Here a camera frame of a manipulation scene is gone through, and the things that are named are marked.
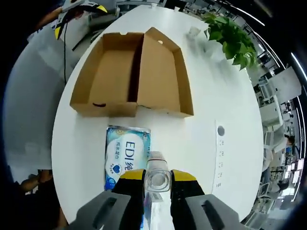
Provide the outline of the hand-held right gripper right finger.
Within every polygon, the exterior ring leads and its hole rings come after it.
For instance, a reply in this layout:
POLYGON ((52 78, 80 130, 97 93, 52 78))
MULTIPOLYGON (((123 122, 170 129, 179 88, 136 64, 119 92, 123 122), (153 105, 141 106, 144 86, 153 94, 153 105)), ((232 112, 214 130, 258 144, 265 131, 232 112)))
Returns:
POLYGON ((240 230, 238 213, 213 194, 205 194, 197 179, 171 171, 170 214, 176 230, 240 230))

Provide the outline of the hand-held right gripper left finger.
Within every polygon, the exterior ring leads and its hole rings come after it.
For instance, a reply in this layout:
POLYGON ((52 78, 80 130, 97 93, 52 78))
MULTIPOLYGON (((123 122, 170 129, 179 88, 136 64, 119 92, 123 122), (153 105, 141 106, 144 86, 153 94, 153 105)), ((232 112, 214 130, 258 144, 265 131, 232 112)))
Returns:
POLYGON ((144 214, 145 169, 126 171, 76 215, 77 230, 139 230, 144 214))

